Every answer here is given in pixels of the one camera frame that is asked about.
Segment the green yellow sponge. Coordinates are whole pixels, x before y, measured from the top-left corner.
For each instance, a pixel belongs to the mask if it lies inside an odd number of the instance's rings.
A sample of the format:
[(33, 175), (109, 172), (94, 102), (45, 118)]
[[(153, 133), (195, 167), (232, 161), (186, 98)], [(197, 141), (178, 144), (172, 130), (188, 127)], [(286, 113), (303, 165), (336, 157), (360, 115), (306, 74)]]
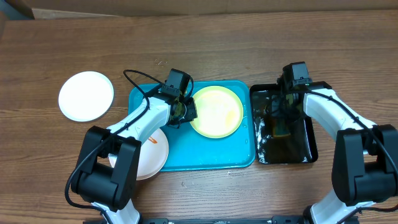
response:
[(272, 137), (284, 138), (290, 136), (289, 126), (283, 119), (274, 119), (272, 121)]

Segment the yellow plate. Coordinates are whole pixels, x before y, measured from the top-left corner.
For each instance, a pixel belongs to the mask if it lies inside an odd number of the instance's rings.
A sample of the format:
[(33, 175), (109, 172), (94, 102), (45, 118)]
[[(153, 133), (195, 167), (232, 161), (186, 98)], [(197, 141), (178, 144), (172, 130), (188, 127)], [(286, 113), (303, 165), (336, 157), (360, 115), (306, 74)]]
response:
[(219, 139), (233, 134), (243, 120), (243, 104), (237, 94), (223, 86), (207, 86), (193, 96), (197, 117), (192, 128), (204, 137)]

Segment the white plate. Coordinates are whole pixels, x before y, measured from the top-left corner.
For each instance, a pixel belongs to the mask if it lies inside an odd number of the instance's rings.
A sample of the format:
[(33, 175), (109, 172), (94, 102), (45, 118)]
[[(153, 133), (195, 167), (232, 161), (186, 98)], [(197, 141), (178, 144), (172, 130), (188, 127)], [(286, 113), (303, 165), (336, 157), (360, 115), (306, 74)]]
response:
[(161, 129), (157, 129), (141, 146), (137, 179), (145, 180), (155, 176), (169, 155), (169, 142)]
[(95, 71), (84, 71), (70, 77), (61, 87), (58, 105), (70, 120), (87, 122), (98, 119), (111, 107), (113, 84)]

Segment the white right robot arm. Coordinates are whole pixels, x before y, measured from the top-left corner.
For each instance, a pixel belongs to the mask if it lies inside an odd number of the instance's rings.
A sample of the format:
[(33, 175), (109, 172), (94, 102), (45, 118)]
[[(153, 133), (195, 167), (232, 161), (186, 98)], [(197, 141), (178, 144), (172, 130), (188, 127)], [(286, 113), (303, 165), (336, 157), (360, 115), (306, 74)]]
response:
[(325, 82), (278, 87), (270, 114), (285, 119), (308, 116), (335, 140), (333, 188), (306, 208), (303, 222), (347, 223), (363, 211), (396, 211), (396, 206), (375, 206), (397, 196), (396, 128), (360, 116)]

